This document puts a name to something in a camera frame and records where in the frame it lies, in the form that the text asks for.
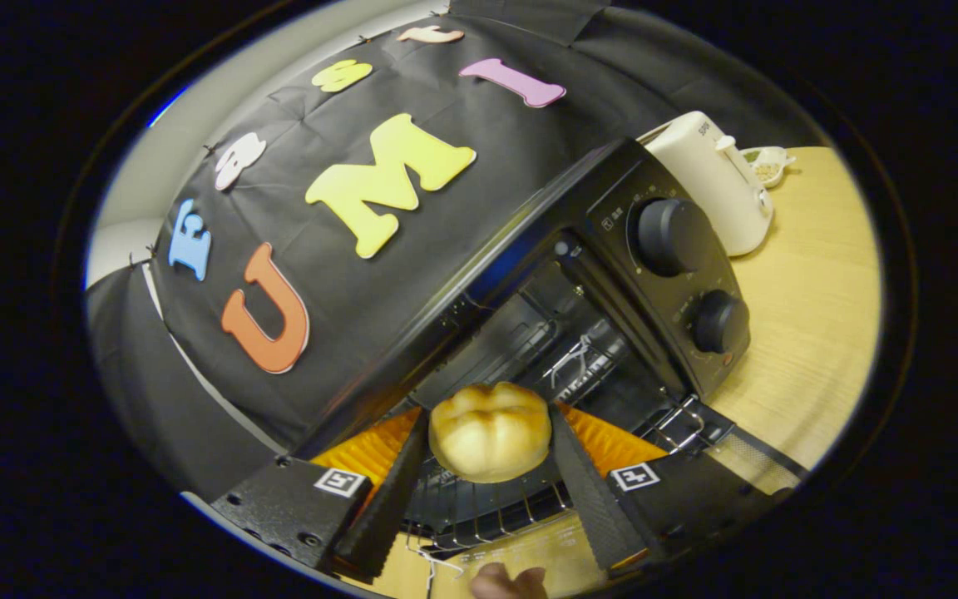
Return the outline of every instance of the control knob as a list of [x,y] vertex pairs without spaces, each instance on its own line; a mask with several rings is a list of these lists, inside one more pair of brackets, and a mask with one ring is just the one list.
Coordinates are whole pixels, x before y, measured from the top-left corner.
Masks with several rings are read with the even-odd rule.
[[722,289],[700,299],[693,340],[703,352],[726,354],[748,338],[748,306]]
[[642,209],[635,241],[642,263],[663,277],[696,272],[719,248],[704,210],[676,198],[661,198]]

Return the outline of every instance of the bun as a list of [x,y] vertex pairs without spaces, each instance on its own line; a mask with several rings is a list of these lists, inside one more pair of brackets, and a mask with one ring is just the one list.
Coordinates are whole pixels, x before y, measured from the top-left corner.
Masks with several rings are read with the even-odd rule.
[[473,483],[500,483],[535,469],[549,454],[549,407],[511,383],[469,384],[431,412],[428,440],[446,470]]

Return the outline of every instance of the human hand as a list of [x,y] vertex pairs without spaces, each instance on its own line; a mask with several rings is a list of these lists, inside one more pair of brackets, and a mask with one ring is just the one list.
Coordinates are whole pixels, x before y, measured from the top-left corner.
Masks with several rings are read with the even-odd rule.
[[528,568],[510,580],[505,564],[492,562],[479,568],[469,588],[476,599],[549,599],[544,580],[545,568]]

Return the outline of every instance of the blue letter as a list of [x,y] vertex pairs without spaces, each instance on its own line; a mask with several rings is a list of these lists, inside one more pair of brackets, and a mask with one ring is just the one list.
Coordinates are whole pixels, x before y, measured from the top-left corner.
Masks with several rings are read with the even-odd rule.
[[175,228],[172,229],[172,241],[168,244],[168,265],[176,262],[190,266],[195,271],[197,280],[205,280],[205,262],[210,257],[210,243],[213,235],[209,231],[198,235],[202,228],[202,217],[191,215],[190,208],[194,200],[184,200],[180,205],[180,213],[175,216]]

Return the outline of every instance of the table surface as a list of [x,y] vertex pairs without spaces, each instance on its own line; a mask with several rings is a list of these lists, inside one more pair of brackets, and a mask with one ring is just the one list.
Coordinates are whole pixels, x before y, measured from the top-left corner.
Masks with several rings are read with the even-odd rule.
[[[812,469],[837,440],[867,384],[881,322],[881,257],[867,206],[830,148],[791,148],[796,162],[771,189],[775,219],[764,243],[731,259],[750,312],[752,344],[708,398],[738,426]],[[761,490],[757,473],[742,474]],[[428,562],[400,535],[384,575],[358,585],[393,597],[424,597]],[[412,539],[412,547],[417,546]],[[573,512],[527,534],[501,539],[436,565],[432,596],[468,598],[484,562],[510,576],[544,566],[549,597],[604,581]]]

